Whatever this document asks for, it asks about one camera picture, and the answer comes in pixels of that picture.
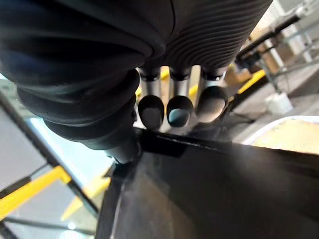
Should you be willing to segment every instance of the gray floor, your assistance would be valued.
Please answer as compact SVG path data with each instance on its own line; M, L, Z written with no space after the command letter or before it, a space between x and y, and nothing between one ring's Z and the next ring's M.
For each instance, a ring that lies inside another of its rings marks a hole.
M270 84L255 92L234 112L257 119L253 124L238 125L230 132L233 142L241 143L247 137L272 121L288 116L319 116L319 66L314 65L278 79L280 88L289 95L294 109L284 115L267 112L264 99L274 90Z

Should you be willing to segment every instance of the metal frame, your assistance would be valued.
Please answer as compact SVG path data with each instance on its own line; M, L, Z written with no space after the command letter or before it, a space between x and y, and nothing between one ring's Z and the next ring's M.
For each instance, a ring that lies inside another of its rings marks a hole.
M98 218L99 210L96 205L88 198L88 196L82 191L81 187L77 184L76 180L72 178L72 173L69 172L67 168L63 168L59 165L59 162L56 158L50 153L50 151L43 145L41 140L35 135L35 133L25 124L20 115L15 111L15 109L11 106L9 100L5 97L5 95L0 91L0 105L6 111L8 116L16 123L19 129L25 133L27 138L32 142L32 144L39 150L42 156L46 159L47 163L53 168L59 166L66 174L70 177L69 182L67 182L67 186L71 189L71 191L79 197L79 199L83 202L84 207L95 217Z

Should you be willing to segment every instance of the black suction cup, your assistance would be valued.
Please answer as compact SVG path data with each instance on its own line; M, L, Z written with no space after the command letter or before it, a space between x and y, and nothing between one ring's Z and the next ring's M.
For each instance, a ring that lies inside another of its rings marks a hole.
M186 96L175 96L167 105L167 121L172 127L184 127L193 112L193 104Z
M206 88L200 95L195 113L200 123L211 123L228 105L228 98L221 87Z
M139 115L148 129L159 129L164 119L164 105L157 96L148 95L139 103Z

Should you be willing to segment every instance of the white container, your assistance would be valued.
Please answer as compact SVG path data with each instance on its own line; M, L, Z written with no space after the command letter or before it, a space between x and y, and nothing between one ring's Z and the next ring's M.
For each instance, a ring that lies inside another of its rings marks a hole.
M274 115L284 115L293 109L286 93L273 94L265 99L268 112Z

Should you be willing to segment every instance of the yellow safety bar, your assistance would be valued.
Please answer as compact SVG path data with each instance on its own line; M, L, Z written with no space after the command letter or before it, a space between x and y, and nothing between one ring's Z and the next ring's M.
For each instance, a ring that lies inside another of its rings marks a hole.
M56 166L50 172L40 176L32 182L25 184L24 186L2 198L0 200L0 221L15 209L20 207L23 203L37 195L39 192L57 180L61 180L65 184L71 181L70 176L63 170L61 166Z

